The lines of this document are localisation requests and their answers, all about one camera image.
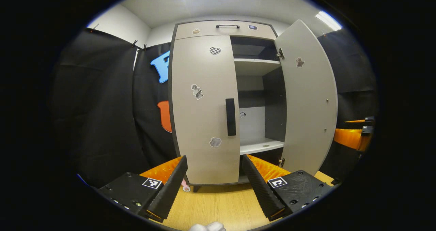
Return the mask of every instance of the checkered heart sticker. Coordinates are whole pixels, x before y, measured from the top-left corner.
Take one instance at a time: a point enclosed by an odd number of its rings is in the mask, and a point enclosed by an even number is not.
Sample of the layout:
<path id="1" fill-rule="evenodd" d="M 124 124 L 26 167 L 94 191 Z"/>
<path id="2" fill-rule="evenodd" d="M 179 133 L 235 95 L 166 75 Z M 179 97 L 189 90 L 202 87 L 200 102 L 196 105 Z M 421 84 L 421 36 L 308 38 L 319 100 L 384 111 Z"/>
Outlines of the checkered heart sticker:
<path id="1" fill-rule="evenodd" d="M 221 52 L 221 49 L 220 48 L 211 47 L 209 49 L 209 51 L 211 52 L 211 54 L 216 55 L 216 54 L 219 54 Z"/>

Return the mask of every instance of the black curtain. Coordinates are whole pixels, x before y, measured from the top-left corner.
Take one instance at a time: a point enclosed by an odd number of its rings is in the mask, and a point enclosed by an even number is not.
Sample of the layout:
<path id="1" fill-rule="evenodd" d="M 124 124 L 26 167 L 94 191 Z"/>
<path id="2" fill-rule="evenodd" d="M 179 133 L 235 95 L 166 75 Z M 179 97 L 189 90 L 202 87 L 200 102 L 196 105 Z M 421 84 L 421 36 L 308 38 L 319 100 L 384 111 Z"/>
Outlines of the black curtain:
<path id="1" fill-rule="evenodd" d="M 358 41 L 345 29 L 318 37 L 330 61 L 338 90 L 337 128 L 345 121 L 360 120 L 377 114 L 375 75 L 369 57 Z M 360 153 L 333 141 L 320 171 L 344 181 L 355 167 Z"/>
<path id="2" fill-rule="evenodd" d="M 150 169 L 132 113 L 136 51 L 125 40 L 84 29 L 54 70 L 50 111 L 58 148 L 96 187 Z"/>
<path id="3" fill-rule="evenodd" d="M 151 61 L 170 50 L 164 43 L 140 50 L 135 63 L 133 79 L 133 112 L 138 137 L 148 164 L 158 166 L 176 158 L 173 136 L 160 121 L 157 104 L 168 100 L 168 81 L 159 83 L 159 74 Z"/>

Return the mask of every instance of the door hinge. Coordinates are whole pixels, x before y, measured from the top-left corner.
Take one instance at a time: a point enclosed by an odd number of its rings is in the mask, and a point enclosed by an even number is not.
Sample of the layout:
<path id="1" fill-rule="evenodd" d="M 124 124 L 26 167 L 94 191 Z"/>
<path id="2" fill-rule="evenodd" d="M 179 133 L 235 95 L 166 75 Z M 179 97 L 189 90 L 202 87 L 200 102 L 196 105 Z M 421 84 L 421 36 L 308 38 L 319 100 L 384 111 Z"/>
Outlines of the door hinge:
<path id="1" fill-rule="evenodd" d="M 279 53 L 277 53 L 276 56 L 281 57 L 282 59 L 285 59 L 285 56 L 283 55 L 282 48 L 279 48 Z"/>
<path id="2" fill-rule="evenodd" d="M 285 158 L 279 160 L 280 167 L 283 167 L 283 164 L 285 164 L 285 160 L 286 160 Z"/>

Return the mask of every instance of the blue foam letter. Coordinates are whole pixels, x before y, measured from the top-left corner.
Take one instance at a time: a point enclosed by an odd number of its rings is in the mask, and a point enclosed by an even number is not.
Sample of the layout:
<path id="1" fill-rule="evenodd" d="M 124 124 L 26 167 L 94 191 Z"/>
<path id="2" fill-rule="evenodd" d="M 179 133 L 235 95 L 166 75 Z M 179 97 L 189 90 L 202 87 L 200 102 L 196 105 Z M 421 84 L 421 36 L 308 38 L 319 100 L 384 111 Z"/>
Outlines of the blue foam letter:
<path id="1" fill-rule="evenodd" d="M 162 54 L 160 57 L 151 61 L 151 65 L 156 67 L 157 73 L 159 74 L 159 83 L 163 83 L 168 80 L 168 62 L 170 61 L 170 52 Z"/>

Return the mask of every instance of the cabinet shelf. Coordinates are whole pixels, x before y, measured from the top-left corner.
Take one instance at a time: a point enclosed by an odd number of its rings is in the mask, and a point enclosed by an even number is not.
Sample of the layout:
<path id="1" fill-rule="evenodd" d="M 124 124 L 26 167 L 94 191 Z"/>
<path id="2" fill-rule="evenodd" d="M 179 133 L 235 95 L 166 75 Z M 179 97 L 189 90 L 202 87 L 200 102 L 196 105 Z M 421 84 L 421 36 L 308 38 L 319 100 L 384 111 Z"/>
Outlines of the cabinet shelf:
<path id="1" fill-rule="evenodd" d="M 281 141 L 272 140 L 269 138 L 259 138 L 244 140 L 240 142 L 239 154 L 250 154 L 256 152 L 265 152 L 272 149 L 283 147 L 284 143 Z"/>
<path id="2" fill-rule="evenodd" d="M 279 61 L 235 58 L 236 75 L 263 76 L 281 66 Z"/>

